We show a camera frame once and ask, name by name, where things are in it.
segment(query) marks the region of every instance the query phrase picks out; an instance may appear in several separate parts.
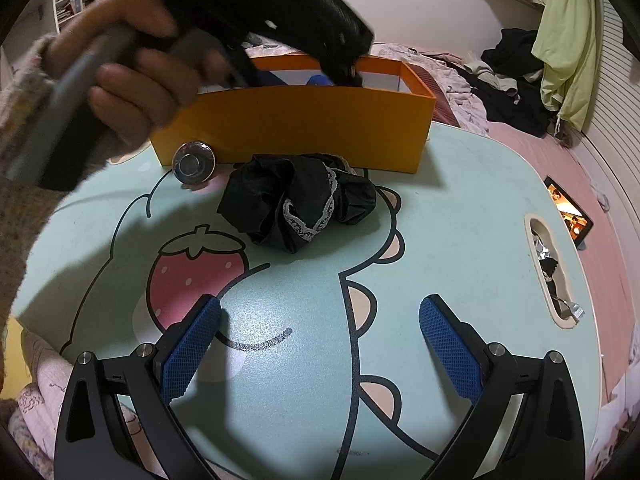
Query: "red strawberry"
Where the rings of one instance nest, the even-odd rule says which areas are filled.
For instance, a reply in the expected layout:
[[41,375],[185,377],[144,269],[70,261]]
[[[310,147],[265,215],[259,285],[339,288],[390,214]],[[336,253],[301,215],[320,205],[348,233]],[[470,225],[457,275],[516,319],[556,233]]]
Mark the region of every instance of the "red strawberry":
[[242,240],[199,225],[159,251],[146,286],[151,319],[161,330],[179,322],[203,294],[218,295],[248,268]]

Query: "hand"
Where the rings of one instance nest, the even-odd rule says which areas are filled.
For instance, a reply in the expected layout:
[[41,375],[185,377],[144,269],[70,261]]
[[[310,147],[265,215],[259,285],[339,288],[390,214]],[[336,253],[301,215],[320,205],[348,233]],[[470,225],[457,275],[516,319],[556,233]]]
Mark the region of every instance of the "hand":
[[[51,43],[43,69],[60,78],[96,36],[117,22],[158,38],[178,33],[162,0],[98,0]],[[222,83],[230,71],[215,50],[204,55],[197,69],[147,48],[140,48],[135,59],[134,70],[117,63],[102,65],[88,94],[91,110],[123,141],[122,153],[135,150],[152,131],[167,126],[180,107],[193,103],[201,85]]]

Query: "green garment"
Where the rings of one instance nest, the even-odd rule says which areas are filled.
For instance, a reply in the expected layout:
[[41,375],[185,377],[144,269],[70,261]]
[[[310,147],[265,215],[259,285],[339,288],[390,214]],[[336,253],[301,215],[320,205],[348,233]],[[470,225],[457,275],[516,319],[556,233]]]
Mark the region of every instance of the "green garment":
[[598,62],[596,0],[538,0],[545,5],[532,53],[545,63],[542,102],[579,130]]

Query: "orange box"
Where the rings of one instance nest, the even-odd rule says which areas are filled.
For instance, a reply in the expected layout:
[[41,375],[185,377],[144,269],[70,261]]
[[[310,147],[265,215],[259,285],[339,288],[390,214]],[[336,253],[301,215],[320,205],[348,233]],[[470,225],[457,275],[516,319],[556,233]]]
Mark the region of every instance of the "orange box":
[[415,173],[436,98],[401,61],[363,57],[364,88],[305,85],[319,74],[303,54],[254,58],[288,86],[209,88],[175,121],[151,137],[162,165],[191,140],[209,144],[220,163],[247,162],[254,153],[331,153],[356,168]]

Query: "pink mattress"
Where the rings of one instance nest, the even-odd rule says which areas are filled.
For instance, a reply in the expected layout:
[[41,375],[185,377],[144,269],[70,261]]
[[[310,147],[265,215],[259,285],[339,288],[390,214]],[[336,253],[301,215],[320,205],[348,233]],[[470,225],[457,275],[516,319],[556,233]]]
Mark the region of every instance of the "pink mattress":
[[589,283],[604,355],[602,403],[606,404],[628,367],[634,329],[628,274],[609,217],[582,166],[553,138],[538,139],[503,123],[489,123],[489,136],[519,153],[542,179],[551,176],[593,220],[593,229],[584,240],[587,248],[578,254]]

